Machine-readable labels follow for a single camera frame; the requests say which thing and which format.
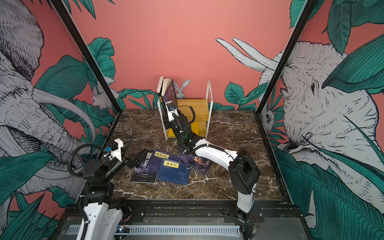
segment wall mural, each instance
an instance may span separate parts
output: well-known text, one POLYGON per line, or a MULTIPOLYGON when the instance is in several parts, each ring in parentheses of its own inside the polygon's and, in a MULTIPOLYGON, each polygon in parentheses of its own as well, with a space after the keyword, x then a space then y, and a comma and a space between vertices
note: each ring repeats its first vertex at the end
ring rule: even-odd
MULTIPOLYGON (((292 1, 292 22, 304 3, 292 1)), ((298 42, 281 74, 283 87, 272 92, 262 111, 290 196, 314 239, 384 239, 384 154, 371 97, 383 92, 384 34, 349 55, 344 52, 351 28, 383 24, 383 10, 383 0, 334 0, 324 31, 331 44, 298 42)), ((281 53, 271 60, 233 38, 251 59, 217 41, 263 73, 259 87, 270 81, 281 53)))
MULTIPOLYGON (((0 239, 39 240, 49 237, 58 221, 38 212, 43 195, 31 204, 25 196, 50 191, 59 207, 75 203, 84 180, 69 174, 69 154, 84 143, 102 145, 116 112, 99 96, 94 105, 76 98, 88 83, 97 86, 97 80, 85 61, 69 55, 49 67, 33 86, 43 32, 21 0, 0 1, 0 9, 0 239), (80 122, 86 137, 71 136, 63 126, 65 120, 80 122), (10 209, 12 201, 18 210, 10 209)), ((113 79, 109 39, 97 38, 89 47, 103 60, 105 78, 113 79)), ((82 171, 83 164, 98 153, 81 149, 74 171, 82 171)))

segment bookshelf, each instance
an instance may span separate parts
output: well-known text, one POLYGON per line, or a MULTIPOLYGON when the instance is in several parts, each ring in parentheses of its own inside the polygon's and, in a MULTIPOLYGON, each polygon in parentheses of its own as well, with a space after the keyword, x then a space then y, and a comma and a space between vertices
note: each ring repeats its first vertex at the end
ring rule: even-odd
MULTIPOLYGON (((204 138, 208 137, 209 123, 212 114, 212 105, 213 105, 213 97, 212 97, 212 89, 211 83, 208 81, 207 83, 207 94, 205 99, 177 99, 177 105, 179 106, 179 110, 188 118, 188 121, 191 121, 193 118, 192 112, 188 106, 192 106, 195 111, 195 121, 192 125, 192 129, 194 127, 198 128, 198 135, 204 138)), ((163 112, 160 109, 160 100, 157 102, 157 108, 160 112, 161 122, 163 125, 165 138, 173 138, 175 135, 172 133, 171 129, 165 129, 163 122, 163 112)))

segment table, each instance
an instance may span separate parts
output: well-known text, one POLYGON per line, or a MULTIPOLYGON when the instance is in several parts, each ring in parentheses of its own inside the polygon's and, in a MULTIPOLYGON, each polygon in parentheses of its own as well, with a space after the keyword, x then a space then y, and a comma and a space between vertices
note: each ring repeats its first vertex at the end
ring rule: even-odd
MULTIPOLYGON (((122 112, 111 139, 133 140, 125 156, 141 149, 158 149, 177 155, 177 140, 165 140, 160 114, 155 109, 126 109, 122 112)), ((238 151, 246 149, 261 171, 255 200, 281 200, 276 176, 252 111, 212 111, 208 141, 238 151)), ((113 197, 127 199, 237 199, 228 171, 214 164, 207 176, 191 169, 189 184, 157 180, 155 184, 131 182, 133 169, 125 167, 112 180, 113 197)))

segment robotic arm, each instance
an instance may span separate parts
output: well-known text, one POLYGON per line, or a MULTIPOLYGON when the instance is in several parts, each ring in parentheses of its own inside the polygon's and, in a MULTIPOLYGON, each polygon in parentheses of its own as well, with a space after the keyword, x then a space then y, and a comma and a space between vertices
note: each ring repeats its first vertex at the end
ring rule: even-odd
POLYGON ((233 187, 238 191, 237 207, 247 214, 253 206, 253 195, 260 176, 259 168, 246 150, 227 150, 192 132, 191 123, 195 119, 195 113, 192 107, 190 109, 194 117, 189 122, 172 101, 166 102, 164 110, 167 112, 168 128, 173 130, 184 154, 194 153, 205 157, 229 171, 233 187))

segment rabbit face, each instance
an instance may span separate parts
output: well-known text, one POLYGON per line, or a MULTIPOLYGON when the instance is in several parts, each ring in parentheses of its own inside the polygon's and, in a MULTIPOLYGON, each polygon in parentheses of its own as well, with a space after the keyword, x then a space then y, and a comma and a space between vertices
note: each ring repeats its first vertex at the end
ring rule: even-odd
POLYGON ((181 87, 179 88, 179 86, 177 85, 177 83, 175 82, 175 89, 177 91, 177 94, 176 94, 176 97, 177 99, 184 99, 185 98, 185 95, 183 93, 183 89, 188 86, 188 84, 191 83, 191 80, 190 79, 187 79, 185 80, 182 84, 181 84, 181 87))

